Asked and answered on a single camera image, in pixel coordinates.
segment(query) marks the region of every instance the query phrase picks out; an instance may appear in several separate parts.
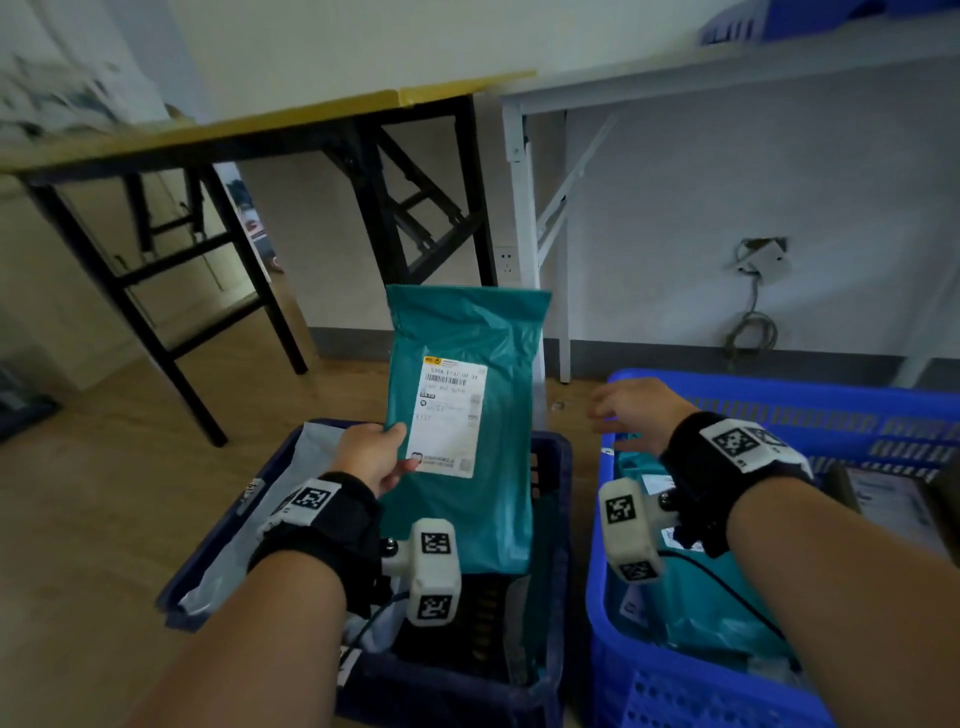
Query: yellow tabletop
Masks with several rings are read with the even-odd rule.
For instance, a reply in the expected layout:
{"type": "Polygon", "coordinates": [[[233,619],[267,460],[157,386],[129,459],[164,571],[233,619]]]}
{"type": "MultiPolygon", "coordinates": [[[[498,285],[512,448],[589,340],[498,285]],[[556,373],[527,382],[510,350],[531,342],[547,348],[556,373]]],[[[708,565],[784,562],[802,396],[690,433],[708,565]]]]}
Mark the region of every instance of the yellow tabletop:
{"type": "Polygon", "coordinates": [[[169,147],[216,141],[240,134],[268,132],[303,124],[385,111],[416,104],[469,96],[485,88],[533,75],[533,71],[451,81],[445,84],[411,86],[347,96],[305,107],[269,111],[253,116],[198,125],[177,119],[155,124],[118,127],[116,133],[74,133],[34,144],[0,145],[0,174],[30,171],[99,159],[108,159],[169,147]]]}

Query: teal plastic mailer bag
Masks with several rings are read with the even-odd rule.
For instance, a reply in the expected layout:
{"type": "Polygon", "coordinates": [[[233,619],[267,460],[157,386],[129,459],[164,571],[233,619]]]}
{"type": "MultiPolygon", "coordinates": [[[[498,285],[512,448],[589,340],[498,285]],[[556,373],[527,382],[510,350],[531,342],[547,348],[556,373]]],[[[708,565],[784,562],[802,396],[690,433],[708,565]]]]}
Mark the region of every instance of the teal plastic mailer bag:
{"type": "Polygon", "coordinates": [[[394,322],[387,425],[420,466],[385,495],[380,531],[405,540],[447,519],[463,573],[525,573],[533,541],[533,360],[550,293],[388,285],[394,322]]]}
{"type": "MultiPolygon", "coordinates": [[[[649,495],[672,487],[663,465],[643,452],[619,452],[616,467],[620,476],[631,477],[649,495]]],[[[726,553],[709,558],[695,544],[691,550],[673,539],[673,529],[660,533],[658,548],[678,551],[711,570],[745,598],[759,612],[774,621],[756,590],[726,553]]],[[[709,576],[679,559],[663,559],[666,573],[655,584],[643,588],[650,628],[659,633],[659,641],[685,652],[727,659],[744,657],[794,657],[793,650],[759,619],[743,608],[709,576]]]]}

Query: wrist strap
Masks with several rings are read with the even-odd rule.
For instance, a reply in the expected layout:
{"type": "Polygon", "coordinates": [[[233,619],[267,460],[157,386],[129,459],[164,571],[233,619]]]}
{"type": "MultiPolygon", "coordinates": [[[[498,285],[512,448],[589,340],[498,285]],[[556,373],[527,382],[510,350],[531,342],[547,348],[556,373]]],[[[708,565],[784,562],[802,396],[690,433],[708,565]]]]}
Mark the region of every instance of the wrist strap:
{"type": "Polygon", "coordinates": [[[340,578],[348,611],[368,618],[380,575],[381,513],[370,488],[349,473],[307,480],[260,527],[263,541],[247,571],[277,551],[313,556],[340,578]]]}
{"type": "Polygon", "coordinates": [[[687,548],[700,541],[711,558],[730,550],[727,519],[750,488],[777,475],[813,483],[806,458],[779,437],[715,412],[696,412],[680,423],[660,462],[676,485],[674,538],[687,548]]]}

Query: black cable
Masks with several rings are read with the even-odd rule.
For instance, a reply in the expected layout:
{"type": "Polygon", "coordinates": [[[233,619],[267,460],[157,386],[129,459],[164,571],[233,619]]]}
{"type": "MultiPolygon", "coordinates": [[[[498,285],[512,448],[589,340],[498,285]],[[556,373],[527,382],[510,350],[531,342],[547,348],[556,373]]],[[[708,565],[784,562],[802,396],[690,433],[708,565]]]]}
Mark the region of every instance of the black cable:
{"type": "Polygon", "coordinates": [[[751,604],[749,601],[747,601],[745,598],[743,598],[741,595],[739,595],[739,594],[733,589],[733,587],[732,587],[730,584],[728,584],[726,581],[724,581],[723,579],[721,579],[719,576],[717,576],[715,573],[713,573],[713,571],[711,571],[710,569],[708,569],[707,567],[705,567],[705,566],[704,566],[703,564],[701,564],[699,561],[697,561],[696,559],[690,558],[690,557],[687,556],[686,554],[678,553],[677,551],[665,551],[665,550],[662,550],[662,549],[661,549],[661,550],[658,550],[657,553],[658,553],[660,556],[663,556],[664,558],[683,559],[683,560],[686,561],[688,564],[692,564],[693,566],[695,566],[697,569],[699,569],[700,571],[702,571],[703,573],[705,573],[707,576],[709,576],[711,579],[713,579],[713,581],[715,581],[717,584],[719,584],[720,587],[721,587],[727,594],[729,594],[729,595],[732,596],[734,599],[736,599],[738,602],[740,602],[740,605],[741,605],[744,609],[746,609],[748,612],[750,612],[750,614],[752,614],[754,617],[756,617],[756,618],[759,619],[761,622],[763,622],[763,625],[764,625],[767,629],[769,629],[771,632],[773,632],[775,635],[777,635],[781,640],[783,640],[784,642],[786,642],[786,638],[783,636],[783,633],[780,631],[780,628],[779,628],[779,627],[777,627],[777,626],[776,626],[772,621],[770,621],[768,618],[766,618],[765,616],[763,616],[763,615],[759,612],[759,610],[758,610],[753,604],[751,604]]]}
{"type": "Polygon", "coordinates": [[[347,661],[347,657],[350,656],[350,652],[352,652],[353,650],[355,650],[357,647],[360,646],[360,641],[363,639],[363,636],[367,634],[367,630],[371,628],[373,623],[376,621],[376,618],[382,615],[384,611],[387,609],[387,607],[389,607],[391,604],[396,604],[397,602],[403,601],[404,599],[408,599],[408,598],[410,598],[409,592],[397,592],[396,594],[391,596],[389,599],[387,599],[387,602],[381,605],[371,615],[371,617],[367,620],[367,623],[363,625],[363,627],[359,632],[357,632],[357,636],[350,641],[347,651],[340,656],[340,667],[344,666],[344,663],[347,661]]]}
{"type": "MultiPolygon", "coordinates": [[[[737,263],[746,257],[739,254],[740,248],[742,247],[743,244],[741,243],[733,256],[737,263]]],[[[774,349],[777,346],[777,339],[780,337],[780,331],[777,329],[777,324],[774,323],[774,320],[765,313],[756,310],[756,302],[760,298],[760,273],[749,272],[743,269],[741,269],[741,271],[743,271],[745,276],[750,276],[752,279],[752,296],[750,309],[740,317],[740,321],[731,329],[731,332],[727,334],[723,342],[723,354],[730,362],[731,368],[737,359],[755,358],[763,352],[774,349]],[[736,345],[736,340],[750,327],[759,327],[760,342],[755,347],[742,349],[736,345]]]]}

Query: blue plastic basket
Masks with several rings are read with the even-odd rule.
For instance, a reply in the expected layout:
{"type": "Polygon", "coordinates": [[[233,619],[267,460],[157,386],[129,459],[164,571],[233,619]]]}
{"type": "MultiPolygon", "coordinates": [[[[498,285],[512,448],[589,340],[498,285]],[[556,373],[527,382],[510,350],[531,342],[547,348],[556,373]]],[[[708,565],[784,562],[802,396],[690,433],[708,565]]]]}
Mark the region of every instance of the blue plastic basket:
{"type": "Polygon", "coordinates": [[[826,33],[870,15],[922,15],[958,5],[958,0],[744,0],[712,18],[700,31],[700,44],[784,40],[826,33]]]}
{"type": "MultiPolygon", "coordinates": [[[[335,427],[356,423],[313,420],[335,427]]],[[[156,598],[166,625],[196,632],[206,616],[189,616],[180,600],[196,587],[204,571],[229,543],[256,504],[293,458],[301,427],[294,430],[257,478],[265,485],[253,495],[241,495],[156,598]]],[[[560,494],[560,522],[553,546],[550,573],[549,632],[540,679],[530,687],[505,685],[437,667],[405,663],[387,652],[361,653],[347,684],[337,691],[337,715],[384,728],[451,726],[488,728],[560,728],[563,712],[559,687],[564,671],[564,606],[569,563],[570,484],[573,454],[570,443],[552,432],[534,432],[531,452],[537,456],[540,488],[560,494]]]]}
{"type": "MultiPolygon", "coordinates": [[[[737,376],[628,369],[655,376],[702,409],[765,425],[809,459],[930,478],[960,443],[960,396],[737,376]]],[[[600,484],[614,478],[603,437],[600,484]]],[[[814,695],[625,637],[605,605],[609,573],[600,515],[593,522],[587,613],[593,629],[593,728],[808,728],[832,725],[814,695]]]]}

